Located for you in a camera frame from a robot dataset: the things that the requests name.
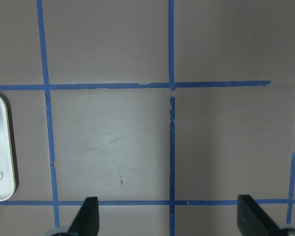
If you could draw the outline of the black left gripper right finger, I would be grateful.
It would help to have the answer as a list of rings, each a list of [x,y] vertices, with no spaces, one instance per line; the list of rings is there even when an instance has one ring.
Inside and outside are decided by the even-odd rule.
[[[243,236],[274,236],[281,231],[250,195],[237,198],[237,227]]]

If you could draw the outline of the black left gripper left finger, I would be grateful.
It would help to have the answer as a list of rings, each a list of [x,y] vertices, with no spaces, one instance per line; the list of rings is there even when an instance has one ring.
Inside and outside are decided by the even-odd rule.
[[[97,236],[99,233],[99,205],[97,197],[84,200],[67,232],[70,236]]]

